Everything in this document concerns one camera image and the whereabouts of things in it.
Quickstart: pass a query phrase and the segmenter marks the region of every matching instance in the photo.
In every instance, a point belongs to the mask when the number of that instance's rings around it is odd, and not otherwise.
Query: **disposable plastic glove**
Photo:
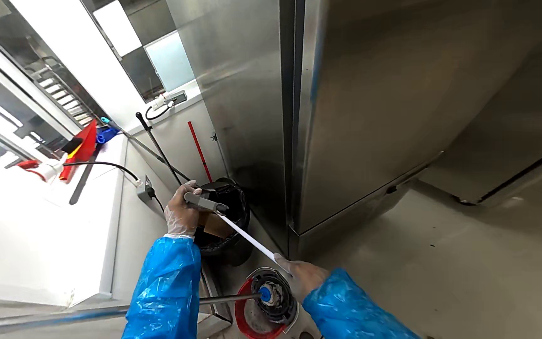
[[[323,282],[329,277],[327,270],[310,262],[289,261],[279,253],[275,253],[274,258],[277,265],[292,275],[292,278],[287,280],[290,283],[292,294],[300,303],[313,289],[323,285]]]
[[[165,236],[171,238],[182,236],[193,237],[196,233],[199,218],[198,210],[189,207],[183,198],[187,192],[192,192],[197,196],[202,193],[201,188],[194,188],[195,185],[196,181],[191,180],[179,186],[175,195],[164,208],[164,218],[168,227],[168,232]]]

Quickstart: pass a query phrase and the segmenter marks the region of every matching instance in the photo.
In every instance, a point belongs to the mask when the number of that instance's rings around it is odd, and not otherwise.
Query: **white stick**
[[[273,260],[275,262],[275,258],[273,255],[273,252],[269,251],[267,247],[263,246],[261,243],[259,243],[255,238],[252,238],[246,231],[241,229],[240,227],[237,227],[236,224],[234,224],[231,220],[227,219],[226,216],[218,214],[218,216],[221,217],[231,228],[236,230],[239,234],[241,234],[246,240],[248,240],[251,244],[254,245],[254,247],[258,248],[261,252],[263,252],[264,255],[266,255],[269,259]]]

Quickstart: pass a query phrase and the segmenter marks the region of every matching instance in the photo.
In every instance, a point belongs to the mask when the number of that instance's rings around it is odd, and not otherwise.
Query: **black trash bag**
[[[203,189],[214,189],[215,191],[211,192],[208,199],[226,204],[229,210],[225,216],[241,229],[248,231],[250,207],[246,202],[244,191],[235,181],[222,177],[201,187]],[[203,227],[198,227],[194,242],[200,248],[202,257],[206,257],[215,264],[239,266],[248,260],[252,253],[252,244],[236,231],[227,238],[222,239],[204,232]]]

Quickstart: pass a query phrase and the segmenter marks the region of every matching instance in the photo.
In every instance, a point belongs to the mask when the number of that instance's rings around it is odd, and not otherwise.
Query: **black handle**
[[[148,126],[146,124],[146,120],[143,119],[143,115],[141,115],[141,113],[137,112],[135,113],[135,116],[137,117],[141,125],[143,126],[143,129],[146,130],[146,132],[152,129],[152,126]]]

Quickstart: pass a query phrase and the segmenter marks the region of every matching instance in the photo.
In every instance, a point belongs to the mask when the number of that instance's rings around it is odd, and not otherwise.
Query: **refrigerator door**
[[[542,42],[542,0],[332,0],[325,30],[308,14],[299,235],[446,149]]]
[[[542,45],[422,180],[471,203],[519,186],[542,165]],[[501,198],[507,194],[500,193]]]

